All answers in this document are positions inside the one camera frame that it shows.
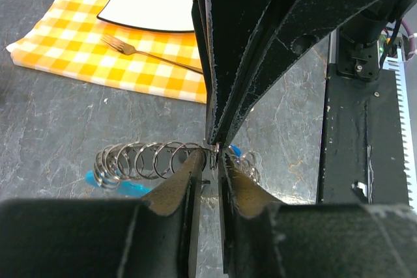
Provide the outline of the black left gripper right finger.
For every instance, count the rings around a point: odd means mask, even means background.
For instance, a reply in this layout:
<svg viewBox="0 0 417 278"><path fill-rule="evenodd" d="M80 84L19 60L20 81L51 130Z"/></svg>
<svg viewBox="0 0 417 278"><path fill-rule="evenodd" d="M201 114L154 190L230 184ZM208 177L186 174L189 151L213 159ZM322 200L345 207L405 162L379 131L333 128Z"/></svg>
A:
<svg viewBox="0 0 417 278"><path fill-rule="evenodd" d="M220 155L223 271L229 277L415 277L407 206L281 202Z"/></svg>

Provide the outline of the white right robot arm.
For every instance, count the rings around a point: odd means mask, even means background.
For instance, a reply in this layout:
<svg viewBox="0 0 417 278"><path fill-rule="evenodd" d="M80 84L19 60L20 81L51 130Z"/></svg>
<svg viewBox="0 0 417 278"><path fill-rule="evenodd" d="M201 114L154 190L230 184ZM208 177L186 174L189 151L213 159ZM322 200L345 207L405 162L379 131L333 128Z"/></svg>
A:
<svg viewBox="0 0 417 278"><path fill-rule="evenodd" d="M372 44L414 0L193 0L207 89L206 140L229 144L251 108L335 29Z"/></svg>

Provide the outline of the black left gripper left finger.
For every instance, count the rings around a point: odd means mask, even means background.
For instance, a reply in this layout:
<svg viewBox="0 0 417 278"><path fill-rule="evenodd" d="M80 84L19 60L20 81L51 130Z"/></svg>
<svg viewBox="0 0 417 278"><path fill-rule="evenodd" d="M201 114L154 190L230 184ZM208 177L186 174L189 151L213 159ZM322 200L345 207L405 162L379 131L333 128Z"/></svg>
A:
<svg viewBox="0 0 417 278"><path fill-rule="evenodd" d="M1 203L2 277L194 277L205 153L138 199Z"/></svg>

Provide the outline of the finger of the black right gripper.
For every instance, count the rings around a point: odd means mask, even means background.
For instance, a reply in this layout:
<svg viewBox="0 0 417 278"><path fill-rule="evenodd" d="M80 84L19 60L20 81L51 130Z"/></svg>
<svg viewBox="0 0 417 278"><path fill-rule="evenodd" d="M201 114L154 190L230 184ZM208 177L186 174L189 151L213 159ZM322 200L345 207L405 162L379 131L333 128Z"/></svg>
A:
<svg viewBox="0 0 417 278"><path fill-rule="evenodd" d="M209 51L207 47L207 21L205 0L193 0L192 5L192 21L194 25L195 37L199 50L199 58L203 70L203 77L205 80L205 87L207 92L207 108L206 108L206 123L205 123L205 140L207 143L215 143L215 138L212 133L212 80L211 67L209 62Z"/></svg>
<svg viewBox="0 0 417 278"><path fill-rule="evenodd" d="M208 142L226 145L250 109L313 45L378 0L208 0Z"/></svg>

